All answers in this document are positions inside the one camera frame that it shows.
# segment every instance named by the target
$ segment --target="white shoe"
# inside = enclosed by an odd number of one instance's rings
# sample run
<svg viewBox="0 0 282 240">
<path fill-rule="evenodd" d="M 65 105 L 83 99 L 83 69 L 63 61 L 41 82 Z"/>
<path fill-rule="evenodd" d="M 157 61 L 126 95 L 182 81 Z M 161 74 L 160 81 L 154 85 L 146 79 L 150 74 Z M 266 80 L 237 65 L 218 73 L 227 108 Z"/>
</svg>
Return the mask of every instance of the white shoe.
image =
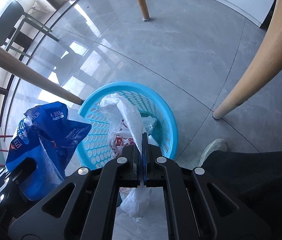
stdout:
<svg viewBox="0 0 282 240">
<path fill-rule="evenodd" d="M 222 138 L 216 139 L 213 142 L 211 142 L 202 152 L 199 167 L 202 166 L 206 158 L 214 151 L 227 152 L 228 151 L 228 142 Z"/>
</svg>

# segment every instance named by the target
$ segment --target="blue plastic basket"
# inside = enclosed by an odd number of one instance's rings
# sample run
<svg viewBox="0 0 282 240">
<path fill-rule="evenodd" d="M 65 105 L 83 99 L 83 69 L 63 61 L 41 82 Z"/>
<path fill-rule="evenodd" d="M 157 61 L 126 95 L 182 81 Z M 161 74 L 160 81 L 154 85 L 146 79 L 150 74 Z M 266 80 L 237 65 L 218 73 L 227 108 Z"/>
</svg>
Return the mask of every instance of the blue plastic basket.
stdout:
<svg viewBox="0 0 282 240">
<path fill-rule="evenodd" d="M 94 91 L 79 109 L 79 114 L 92 125 L 87 137 L 78 145 L 76 152 L 81 163 L 90 168 L 103 167 L 113 157 L 108 145 L 109 121 L 102 115 L 98 104 L 112 93 L 124 96 L 137 106 L 141 116 L 155 117 L 154 139 L 159 143 L 162 155 L 174 159 L 178 146 L 178 129 L 168 104 L 152 89 L 134 82 L 115 82 Z"/>
</svg>

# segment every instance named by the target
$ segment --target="silver screw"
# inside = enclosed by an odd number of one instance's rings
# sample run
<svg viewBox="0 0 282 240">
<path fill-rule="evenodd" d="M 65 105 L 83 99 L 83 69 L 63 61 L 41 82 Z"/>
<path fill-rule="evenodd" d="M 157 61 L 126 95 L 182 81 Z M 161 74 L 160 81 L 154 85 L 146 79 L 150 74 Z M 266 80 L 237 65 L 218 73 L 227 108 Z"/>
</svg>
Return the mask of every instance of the silver screw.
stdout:
<svg viewBox="0 0 282 240">
<path fill-rule="evenodd" d="M 203 175 L 204 174 L 204 169 L 203 168 L 200 168 L 200 167 L 197 167 L 194 169 L 194 172 L 198 175 Z"/>
<path fill-rule="evenodd" d="M 156 158 L 156 161 L 158 163 L 165 163 L 166 162 L 166 158 L 165 157 L 158 157 L 158 158 Z"/>
<path fill-rule="evenodd" d="M 89 169 L 86 168 L 86 167 L 82 167 L 82 168 L 80 168 L 80 169 L 78 170 L 78 174 L 80 174 L 80 175 L 85 175 L 85 174 L 87 174 L 88 172 L 89 172 Z"/>
<path fill-rule="evenodd" d="M 128 161 L 128 159 L 126 157 L 119 157 L 119 158 L 117 158 L 117 162 L 121 163 L 121 164 L 126 163 L 127 161 Z"/>
</svg>

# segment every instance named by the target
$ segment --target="black pants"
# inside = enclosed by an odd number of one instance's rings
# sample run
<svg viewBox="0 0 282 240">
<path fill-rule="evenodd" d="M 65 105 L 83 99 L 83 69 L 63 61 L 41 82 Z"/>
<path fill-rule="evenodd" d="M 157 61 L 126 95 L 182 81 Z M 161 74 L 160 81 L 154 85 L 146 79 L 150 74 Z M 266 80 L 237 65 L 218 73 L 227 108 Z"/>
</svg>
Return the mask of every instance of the black pants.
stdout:
<svg viewBox="0 0 282 240">
<path fill-rule="evenodd" d="M 271 239 L 282 240 L 282 152 L 214 151 L 202 168 L 268 223 Z"/>
</svg>

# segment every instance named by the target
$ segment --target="blue plastic bag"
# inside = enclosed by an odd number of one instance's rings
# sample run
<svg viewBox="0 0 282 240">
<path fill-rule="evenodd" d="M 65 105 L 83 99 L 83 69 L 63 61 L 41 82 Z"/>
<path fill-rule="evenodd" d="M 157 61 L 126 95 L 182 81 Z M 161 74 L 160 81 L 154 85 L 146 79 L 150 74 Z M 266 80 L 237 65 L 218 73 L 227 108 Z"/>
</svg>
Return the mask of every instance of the blue plastic bag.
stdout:
<svg viewBox="0 0 282 240">
<path fill-rule="evenodd" d="M 65 104 L 54 102 L 25 112 L 10 143 L 6 168 L 13 171 L 26 157 L 36 170 L 19 185 L 29 200 L 39 200 L 65 180 L 65 168 L 91 124 L 68 119 Z"/>
</svg>

